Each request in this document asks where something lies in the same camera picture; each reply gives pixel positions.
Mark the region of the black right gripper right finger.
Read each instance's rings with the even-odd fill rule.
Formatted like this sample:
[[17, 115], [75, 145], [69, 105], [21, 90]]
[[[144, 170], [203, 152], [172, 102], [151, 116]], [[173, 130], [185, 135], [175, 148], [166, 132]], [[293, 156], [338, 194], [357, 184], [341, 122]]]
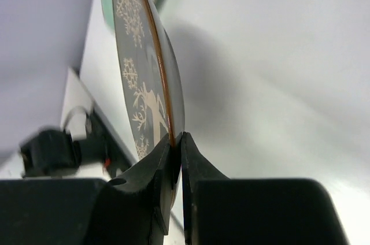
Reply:
[[228, 177], [201, 154], [189, 132], [183, 132], [180, 152], [182, 161], [184, 240], [185, 244], [191, 244], [196, 183], [203, 180], [227, 180]]

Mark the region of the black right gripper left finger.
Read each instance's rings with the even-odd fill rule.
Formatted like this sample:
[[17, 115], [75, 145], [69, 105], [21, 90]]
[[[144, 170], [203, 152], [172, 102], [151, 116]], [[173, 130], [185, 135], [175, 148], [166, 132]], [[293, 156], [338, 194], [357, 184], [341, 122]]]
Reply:
[[182, 135], [165, 135], [152, 152], [109, 181], [120, 192], [105, 244], [163, 244], [179, 185]]

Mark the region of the grey reindeer round plate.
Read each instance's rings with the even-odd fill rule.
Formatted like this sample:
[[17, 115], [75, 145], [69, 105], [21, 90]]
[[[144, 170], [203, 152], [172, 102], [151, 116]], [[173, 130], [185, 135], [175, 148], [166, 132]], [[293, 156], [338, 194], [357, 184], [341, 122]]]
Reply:
[[129, 123], [139, 159], [185, 127], [176, 56], [153, 0], [112, 0], [114, 31]]

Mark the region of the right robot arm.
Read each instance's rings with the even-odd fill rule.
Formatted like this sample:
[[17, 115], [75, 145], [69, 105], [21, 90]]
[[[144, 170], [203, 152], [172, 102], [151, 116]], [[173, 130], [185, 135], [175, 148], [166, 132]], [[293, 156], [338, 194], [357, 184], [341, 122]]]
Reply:
[[182, 132], [171, 140], [165, 134], [147, 156], [132, 164], [104, 133], [102, 121], [90, 122], [91, 132], [84, 139], [45, 129], [23, 143], [24, 177], [67, 176], [84, 165], [104, 166], [111, 179], [99, 195], [85, 244], [162, 244], [182, 187], [184, 241], [198, 244], [198, 184], [226, 176], [200, 153], [193, 137]]

